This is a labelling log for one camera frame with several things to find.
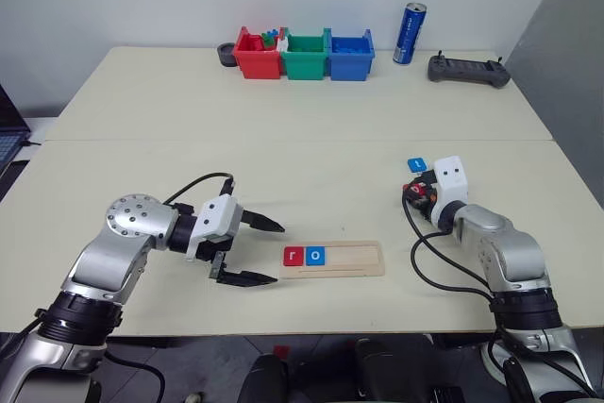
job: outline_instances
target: game controller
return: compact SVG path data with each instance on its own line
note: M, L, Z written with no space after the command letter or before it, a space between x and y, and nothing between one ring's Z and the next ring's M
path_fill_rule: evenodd
M443 51L438 51L438 56L430 57L428 62L428 79L484 82L500 89L510 80L510 73L500 61L446 59Z

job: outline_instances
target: black cable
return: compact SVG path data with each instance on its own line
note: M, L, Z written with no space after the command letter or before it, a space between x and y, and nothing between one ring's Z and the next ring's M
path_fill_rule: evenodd
M160 370L158 370L155 367L152 367L151 365L147 365L146 363L126 361L124 359L116 358L111 353L109 353L108 350L105 350L105 357L107 359L109 359L110 361L117 363L118 365L123 365L124 367L138 368L140 370L145 370L149 373L152 373L156 377L158 377L159 393L158 393L158 398L155 401L156 401L156 403L161 403L161 400L163 399L163 394L166 390L166 378L163 377L163 374Z
M471 294L478 294L482 297L484 297L487 301L489 301L489 303L493 302L493 298L483 292L482 290L479 290L478 288L472 288L472 287L452 287L449 285L443 285L441 283L437 283L434 280L429 279L428 277L426 277L426 275L424 275L424 273L422 273L419 269L419 266L417 265L417 260L415 258L415 254L417 252L417 248L420 246L421 243L423 243L425 240L428 240L430 238L434 238L437 236L445 236L448 235L449 233L445 232L445 231L437 231L435 233L430 233L426 236L422 236L422 238L418 239L414 244L413 247L411 248L411 266L413 267L413 271L415 271L415 274L417 274L417 276L419 276L422 280L424 280L428 285L434 287L434 288L438 288L439 290L444 290L446 292L455 292L455 293L471 293Z
M495 358L495 355L493 354L493 346L495 346L496 338L497 338L497 331L493 332L493 335L491 336L491 339L489 340L489 344L487 344L487 353L489 353L489 359L491 359L491 362L493 363L493 365L495 367L497 367L497 370L499 370L501 373L505 374L505 372L503 371L503 367L499 364L499 362L497 362L497 359Z
M551 361L550 359L545 357L543 354L536 353L535 351L532 351L531 349L527 348L520 340L516 339L513 335L511 335L504 327L499 326L497 328L497 330L501 334L501 337L503 337L504 342L507 342L508 344L512 344L516 349L520 350L522 352L522 354L524 354L525 356L527 356L535 361L541 361L545 365L548 365L551 368L553 368L554 370L556 370L557 372L562 373L567 378L572 380L575 384L577 384L583 390L583 392L586 393L591 398L599 398L597 396L596 392L594 392L594 390L591 387L589 387L583 379L579 378L573 372L571 372L570 370L567 370L566 368L562 367L558 363Z
M15 335L12 339L10 339L4 345L2 350L0 350L0 361L3 361L4 359L6 359L5 355L8 356L7 352L10 352L11 349L15 348L15 346L18 346L23 340L25 340L25 337L27 336L27 334L29 334L29 332L31 332L34 329L34 327L36 327L41 322L42 322L42 317L36 318L34 321L29 323L25 327L25 329L23 329L21 332L19 332L17 335Z
M453 266L456 269L459 269L460 271L462 271L463 273L465 273L466 275L468 275L469 277L473 278L474 280L477 280L478 282L480 282L482 285L484 285L486 288L489 288L489 284L487 283L487 281L482 278L481 276L479 276L478 274L476 274L473 271L470 271L468 268L460 265L459 263L457 263L456 261L453 261L452 259L450 259L449 257L447 257L446 255L444 255L440 250L438 250L436 247L434 247L431 243L429 243L426 240L426 237L424 236L424 234L419 230L419 228L417 227L417 225L415 224L415 221L413 221L413 218L411 217L411 213L409 212L409 207L407 206L407 201L405 200L405 194L403 194L403 211L405 211L405 217L407 217L407 222L409 222L409 225L411 226L411 228L413 229L413 231L415 232L415 234L417 235L418 238L420 238L422 240L422 243L424 243L426 245L426 247L434 254L436 255L439 259L446 261L448 264L450 264L451 266Z
M180 197L181 195L183 195L185 192L187 192L194 185L196 185L198 183L201 183L202 181L205 181L206 179L216 178L218 176L223 176L223 177L228 178L230 180L234 179L233 175L228 174L227 172L214 172L213 174L207 174L207 175L200 176L198 179L194 179L192 182L190 182L187 186L185 186L184 188L182 188L177 193L175 193L172 196L168 197L168 199L165 202L163 202L163 204L164 205L168 205L169 203L174 202L178 197Z

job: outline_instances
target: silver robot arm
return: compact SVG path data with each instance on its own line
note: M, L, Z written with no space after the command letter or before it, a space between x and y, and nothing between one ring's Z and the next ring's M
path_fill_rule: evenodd
M220 283L246 287L276 281L225 270L225 253L240 222L283 231L265 216L243 210L229 193L232 186L225 187L198 216L193 207L164 205L145 194L115 200L100 233L63 281L59 296L42 311L40 327L25 338L0 388L0 403L90 401L90 373L105 354L107 337L122 321L122 307L144 272L151 249L170 248L185 253L187 260L211 260L210 278Z
M592 388L573 334L558 313L541 247L508 218L467 205L468 185L459 157L437 160L419 179L428 190L435 189L431 196L436 202L424 210L426 217L440 230L450 231L482 266L493 295L490 309L509 350L503 368L512 402L529 401L519 395L532 395L535 402L544 401L545 395L565 395L557 401L585 396L576 382L534 355L522 354L527 351L518 346L554 361Z

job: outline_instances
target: plastic bin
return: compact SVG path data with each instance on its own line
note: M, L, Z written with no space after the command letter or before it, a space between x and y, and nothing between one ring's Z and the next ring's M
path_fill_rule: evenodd
M264 48L262 36L250 34L247 27L242 27L242 31L239 33L233 56L246 79L279 79L281 77L281 58L277 45Z
M360 38L331 37L328 32L329 52L327 69L331 80L365 80L376 56L371 31Z
M289 29L282 30L283 41L287 39L287 51L281 52L285 73L289 79L321 80L326 73L328 28L318 37L291 35Z

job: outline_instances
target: energy drink can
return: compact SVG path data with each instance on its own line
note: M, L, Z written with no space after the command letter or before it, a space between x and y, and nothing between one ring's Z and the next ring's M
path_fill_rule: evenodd
M394 48L393 60L396 63L401 65L411 63L415 43L426 18L426 10L424 4L418 4L417 2L411 2L405 7L403 22L400 25L400 32L398 32L398 41Z

